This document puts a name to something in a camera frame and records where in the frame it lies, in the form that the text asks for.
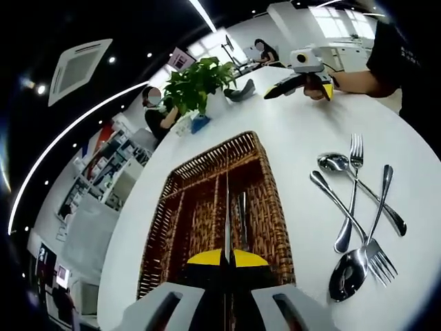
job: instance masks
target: desk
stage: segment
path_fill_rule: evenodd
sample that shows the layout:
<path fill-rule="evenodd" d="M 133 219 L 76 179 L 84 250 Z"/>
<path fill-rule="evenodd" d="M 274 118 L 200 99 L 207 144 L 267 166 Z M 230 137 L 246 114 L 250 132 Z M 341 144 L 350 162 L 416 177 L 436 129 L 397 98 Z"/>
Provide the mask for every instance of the desk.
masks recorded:
<path fill-rule="evenodd" d="M 441 163 L 424 140 L 397 114 L 375 99 L 336 93 L 332 102 L 312 101 L 302 91 L 263 100 L 268 87 L 291 70 L 265 67 L 250 78 L 252 98 L 210 121 L 197 134 L 169 134 L 145 166 L 126 201 L 110 241 L 98 299 L 102 330 L 116 327 L 123 311 L 135 302 L 139 270 L 150 223 L 164 181 L 172 169 L 212 146 L 246 130 L 254 130 L 267 151 L 283 206 L 291 242 L 297 286 L 330 307 L 341 330 L 402 330 L 423 309 L 438 281 L 441 262 Z M 340 255 L 333 244 L 344 216 L 309 180 L 316 157 L 326 151 L 349 154 L 351 133 L 363 135 L 365 164 L 360 178 L 377 192 L 383 165 L 395 173 L 387 202 L 407 222 L 398 237 L 382 216 L 375 237 L 400 273 L 383 288 L 371 275 L 360 291 L 342 303 L 330 302 L 327 287 Z M 328 176 L 329 184 L 349 204 L 352 184 L 345 176 Z M 358 194 L 356 216 L 369 229 L 377 205 Z M 360 245 L 354 232 L 351 248 Z"/>

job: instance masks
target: person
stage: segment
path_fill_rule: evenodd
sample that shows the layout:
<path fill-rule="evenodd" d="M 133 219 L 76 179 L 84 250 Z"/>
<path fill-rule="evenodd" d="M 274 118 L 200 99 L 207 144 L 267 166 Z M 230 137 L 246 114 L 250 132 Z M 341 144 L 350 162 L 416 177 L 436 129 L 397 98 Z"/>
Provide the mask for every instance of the person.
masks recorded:
<path fill-rule="evenodd" d="M 170 112 L 166 106 L 160 106 L 161 91 L 158 88 L 148 86 L 143 90 L 143 106 L 145 107 L 145 121 L 152 134 L 158 139 L 158 144 L 164 139 L 170 128 L 181 117 L 179 109 L 170 105 Z"/>
<path fill-rule="evenodd" d="M 262 66 L 268 66 L 271 63 L 278 62 L 279 57 L 277 52 L 267 43 L 265 43 L 262 39 L 256 39 L 254 41 L 254 45 L 256 49 L 262 52 L 260 54 L 260 60 L 256 60 Z"/>
<path fill-rule="evenodd" d="M 427 57 L 424 48 L 418 47 L 417 42 L 410 43 L 417 39 L 412 39 L 412 34 L 406 36 L 403 37 L 397 25 L 379 21 L 372 53 L 367 62 L 369 70 L 332 72 L 330 75 L 337 90 L 367 94 L 375 98 L 388 97 L 397 88 L 401 88 L 400 117 L 421 135 L 441 159 L 438 130 L 432 126 L 436 121 L 436 112 L 429 103 L 433 99 L 428 98 L 427 94 L 428 83 L 431 81 L 430 72 L 424 65 Z M 313 100 L 324 97 L 312 77 L 307 77 L 304 93 Z"/>

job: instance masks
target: black shirt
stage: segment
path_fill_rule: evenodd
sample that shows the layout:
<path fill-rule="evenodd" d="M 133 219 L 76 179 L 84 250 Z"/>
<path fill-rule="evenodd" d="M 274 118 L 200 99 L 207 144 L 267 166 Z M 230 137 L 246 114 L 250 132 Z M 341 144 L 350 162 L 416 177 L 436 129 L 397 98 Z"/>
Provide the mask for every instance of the black shirt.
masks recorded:
<path fill-rule="evenodd" d="M 430 76 L 395 27 L 378 22 L 367 67 L 379 81 L 402 89 L 400 116 L 441 158 L 441 143 L 434 126 L 438 112 L 433 104 L 436 96 L 428 88 Z"/>
<path fill-rule="evenodd" d="M 167 113 L 163 114 L 155 109 L 147 110 L 144 115 L 144 118 L 145 118 L 145 121 L 147 122 L 147 125 L 149 126 L 150 130 L 152 131 L 154 137 L 156 139 L 158 139 L 159 143 L 164 139 L 164 137 L 170 131 L 170 129 L 165 129 L 165 128 L 161 127 L 161 121 L 166 116 L 167 116 Z M 179 117 L 181 117 L 180 113 L 178 113 L 176 115 L 175 122 L 178 121 Z"/>
<path fill-rule="evenodd" d="M 271 48 L 271 47 L 266 47 L 265 50 L 264 50 L 264 51 L 262 52 L 262 54 L 260 55 L 260 58 L 261 58 L 262 60 L 263 60 L 263 59 L 268 59 L 268 61 L 271 60 L 271 59 L 269 58 L 269 55 L 268 55 L 269 52 L 271 52 L 271 53 L 273 54 L 273 57 L 274 57 L 274 61 L 275 61 L 275 62 L 279 61 L 279 58 L 278 58 L 278 54 L 277 54 L 277 52 L 276 52 L 273 48 Z"/>

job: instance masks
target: curved light strip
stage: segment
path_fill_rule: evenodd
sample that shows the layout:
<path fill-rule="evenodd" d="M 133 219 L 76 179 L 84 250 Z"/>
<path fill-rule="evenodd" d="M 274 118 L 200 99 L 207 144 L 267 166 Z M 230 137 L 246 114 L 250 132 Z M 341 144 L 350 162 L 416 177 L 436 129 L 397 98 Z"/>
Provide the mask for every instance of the curved light strip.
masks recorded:
<path fill-rule="evenodd" d="M 330 5 L 331 3 L 339 2 L 339 1 L 342 1 L 342 0 L 331 0 L 331 1 L 328 1 L 328 2 L 322 3 L 321 5 L 318 5 L 318 6 L 313 7 L 313 8 L 321 8 L 321 7 L 325 7 L 325 6 L 327 6 L 327 5 Z"/>
<path fill-rule="evenodd" d="M 66 129 L 64 129 L 64 131 L 62 133 L 60 133 L 58 135 L 57 138 L 54 139 L 54 141 L 52 143 L 50 143 L 50 145 L 44 150 L 43 153 L 41 153 L 40 157 L 37 159 L 37 162 L 35 162 L 35 164 L 33 165 L 33 167 L 31 168 L 31 170 L 29 171 L 29 174 L 26 176 L 25 181 L 23 182 L 23 184 L 21 184 L 20 187 L 20 191 L 17 195 L 17 197 L 15 198 L 14 201 L 14 205 L 12 207 L 12 212 L 11 212 L 11 216 L 9 218 L 9 225 L 8 225 L 8 234 L 11 234 L 11 229 L 12 229 L 12 223 L 14 223 L 14 216 L 15 213 L 17 212 L 17 207 L 19 206 L 19 202 L 21 199 L 21 196 L 23 195 L 23 192 L 27 186 L 27 184 L 29 183 L 30 177 L 32 177 L 32 175 L 34 174 L 35 170 L 38 168 L 38 166 L 40 165 L 40 163 L 44 160 L 44 158 L 46 157 L 46 155 L 48 155 L 48 153 L 50 152 L 51 149 L 53 149 L 53 147 L 69 132 L 71 131 L 71 129 L 73 129 L 77 124 L 79 124 L 82 120 L 84 120 L 87 116 L 89 116 L 90 114 L 92 114 L 93 112 L 97 111 L 99 108 L 103 107 L 105 104 L 115 100 L 116 98 L 120 97 L 121 95 L 124 95 L 130 91 L 133 91 L 137 88 L 140 88 L 141 86 L 145 86 L 149 83 L 149 81 L 144 81 L 142 83 L 139 83 L 138 85 L 132 86 L 131 88 L 128 88 L 127 90 L 124 90 L 122 92 L 119 92 L 117 94 L 115 94 L 114 96 L 110 97 L 109 99 L 106 99 L 102 102 L 100 102 L 98 105 L 94 106 L 91 110 L 88 110 L 87 112 L 85 112 L 84 114 L 82 114 L 78 119 L 76 119 L 75 121 L 73 121 Z"/>
<path fill-rule="evenodd" d="M 190 3 L 194 6 L 194 8 L 198 11 L 199 15 L 202 16 L 206 24 L 209 26 L 209 28 L 212 30 L 212 32 L 216 32 L 216 27 L 214 26 L 212 20 L 209 18 L 207 12 L 205 11 L 204 7 L 199 3 L 198 0 L 189 0 Z"/>

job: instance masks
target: ceiling air conditioner vent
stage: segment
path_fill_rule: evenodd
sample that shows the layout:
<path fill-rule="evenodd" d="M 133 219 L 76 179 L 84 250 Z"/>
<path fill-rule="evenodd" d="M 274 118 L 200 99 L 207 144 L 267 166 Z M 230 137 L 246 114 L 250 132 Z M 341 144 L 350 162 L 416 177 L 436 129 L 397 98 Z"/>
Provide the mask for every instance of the ceiling air conditioner vent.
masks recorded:
<path fill-rule="evenodd" d="M 84 43 L 61 54 L 50 84 L 49 107 L 89 82 L 111 42 L 104 39 Z"/>

